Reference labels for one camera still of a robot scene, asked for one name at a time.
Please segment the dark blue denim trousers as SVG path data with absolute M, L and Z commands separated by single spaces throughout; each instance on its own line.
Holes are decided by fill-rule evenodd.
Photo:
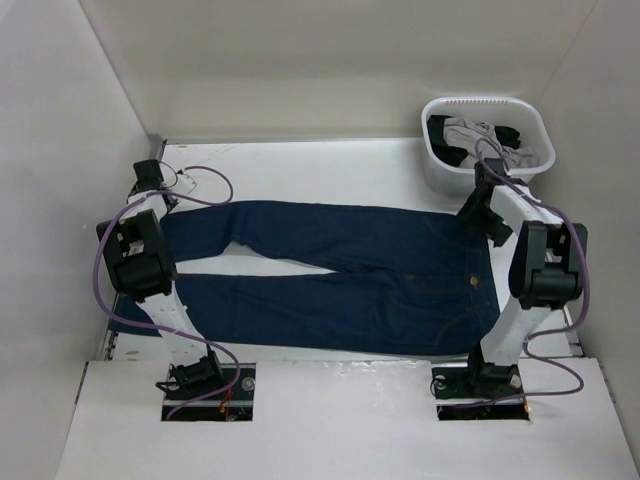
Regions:
M 233 243 L 314 275 L 182 274 L 177 292 L 207 339 L 374 354 L 472 350 L 500 307 L 484 234 L 444 213 L 242 201 L 167 215 L 178 262 Z

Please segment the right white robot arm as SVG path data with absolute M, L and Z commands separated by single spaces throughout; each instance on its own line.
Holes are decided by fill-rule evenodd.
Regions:
M 497 247 L 516 237 L 507 304 L 463 373 L 466 388 L 483 396 L 515 373 L 535 330 L 583 293 L 588 230 L 533 198 L 526 183 L 511 179 L 501 159 L 481 160 L 474 170 L 475 188 L 457 218 Z

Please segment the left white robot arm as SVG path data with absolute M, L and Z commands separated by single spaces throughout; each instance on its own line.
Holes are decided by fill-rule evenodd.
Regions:
M 200 397 L 214 398 L 223 390 L 225 376 L 215 352 L 179 298 L 176 263 L 160 225 L 177 201 L 164 185 L 159 161 L 137 162 L 134 171 L 136 182 L 125 209 L 96 227 L 99 252 L 94 274 L 105 265 L 118 296 L 130 301 L 148 320 L 135 320 L 131 313 L 110 309 L 102 300 L 97 278 L 93 279 L 94 294 L 112 321 L 160 333 L 171 353 L 171 374 L 190 375 L 190 386 Z

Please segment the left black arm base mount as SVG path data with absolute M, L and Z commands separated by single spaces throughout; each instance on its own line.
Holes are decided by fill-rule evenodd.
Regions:
M 197 363 L 169 368 L 163 393 L 162 421 L 249 422 L 253 419 L 257 365 L 221 364 L 209 351 Z

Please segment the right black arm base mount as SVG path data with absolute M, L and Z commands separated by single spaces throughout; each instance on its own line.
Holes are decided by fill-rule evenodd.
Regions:
M 431 373 L 440 421 L 529 420 L 517 364 L 487 363 L 476 348 L 465 362 L 436 363 Z

